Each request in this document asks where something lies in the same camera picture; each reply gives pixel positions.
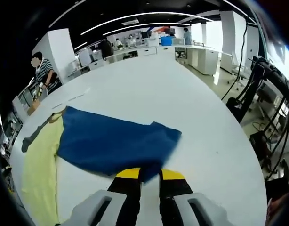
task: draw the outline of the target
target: yellow cloth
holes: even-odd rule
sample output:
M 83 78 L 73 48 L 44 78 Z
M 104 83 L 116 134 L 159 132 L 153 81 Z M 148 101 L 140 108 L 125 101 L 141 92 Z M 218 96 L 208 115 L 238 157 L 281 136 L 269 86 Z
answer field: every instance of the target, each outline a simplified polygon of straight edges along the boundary
M 56 208 L 56 161 L 60 137 L 64 130 L 62 117 L 54 115 L 28 147 L 22 178 L 24 203 L 28 205 L 37 225 L 59 223 Z

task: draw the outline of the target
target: striped shirt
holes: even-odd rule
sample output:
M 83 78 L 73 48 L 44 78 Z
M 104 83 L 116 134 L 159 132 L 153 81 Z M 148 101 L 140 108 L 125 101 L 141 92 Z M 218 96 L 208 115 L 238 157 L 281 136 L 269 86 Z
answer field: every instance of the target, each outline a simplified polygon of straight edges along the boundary
M 40 64 L 40 68 L 36 70 L 36 76 L 35 76 L 35 84 L 38 86 L 41 82 L 43 84 L 46 83 L 48 73 L 50 70 L 53 70 L 52 65 L 48 59 L 42 59 L 42 62 Z M 57 74 L 54 73 L 50 79 L 50 82 L 47 86 L 47 92 L 48 94 L 51 93 L 51 90 L 53 90 L 57 85 L 60 85 L 60 80 L 57 77 Z

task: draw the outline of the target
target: white desk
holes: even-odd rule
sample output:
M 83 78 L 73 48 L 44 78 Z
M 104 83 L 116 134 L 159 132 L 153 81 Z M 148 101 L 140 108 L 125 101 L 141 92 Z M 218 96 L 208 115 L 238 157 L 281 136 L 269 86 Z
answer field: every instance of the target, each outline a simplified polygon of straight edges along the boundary
M 83 96 L 67 101 L 82 93 Z M 60 103 L 63 105 L 52 109 Z M 264 179 L 242 128 L 199 78 L 178 62 L 158 55 L 100 67 L 43 100 L 23 125 L 10 158 L 20 197 L 25 155 L 21 152 L 22 140 L 65 105 L 142 124 L 157 121 L 182 131 L 165 168 L 181 172 L 194 192 L 203 193 L 225 208 L 234 225 L 264 225 Z M 56 164 L 60 220 L 69 218 L 75 205 L 98 189 L 107 189 L 112 181 L 80 170 L 61 158 L 56 159 Z M 143 186 L 136 225 L 162 225 L 158 189 L 158 177 Z

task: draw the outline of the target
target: office chair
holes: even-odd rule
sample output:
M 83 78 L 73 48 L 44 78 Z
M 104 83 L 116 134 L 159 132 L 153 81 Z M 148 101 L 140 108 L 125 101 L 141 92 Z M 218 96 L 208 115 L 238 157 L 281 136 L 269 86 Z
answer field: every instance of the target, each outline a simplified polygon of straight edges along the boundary
M 240 75 L 239 75 L 239 78 L 238 78 L 238 80 L 236 82 L 237 87 L 235 88 L 235 90 L 239 90 L 240 87 L 244 87 L 246 85 L 246 84 L 242 84 L 240 82 L 240 80 L 243 80 L 243 79 L 248 80 L 249 77 L 250 77 L 251 71 L 250 71 L 249 68 L 238 64 L 238 60 L 237 60 L 237 56 L 236 56 L 235 52 L 232 52 L 231 55 L 232 55 L 232 70 L 231 70 L 232 74 L 234 76 L 238 76 L 238 71 L 239 71 L 239 68 L 240 68 Z M 230 84 L 231 82 L 234 82 L 235 79 L 236 78 L 233 77 L 227 83 Z

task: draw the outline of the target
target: blue shirt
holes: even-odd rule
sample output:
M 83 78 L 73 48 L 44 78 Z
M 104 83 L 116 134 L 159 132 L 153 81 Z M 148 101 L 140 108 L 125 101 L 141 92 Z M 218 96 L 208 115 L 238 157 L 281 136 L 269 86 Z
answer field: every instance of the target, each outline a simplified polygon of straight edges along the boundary
M 185 39 L 185 44 L 186 45 L 191 45 L 192 44 L 192 35 L 190 31 L 186 31 L 183 35 L 183 38 Z

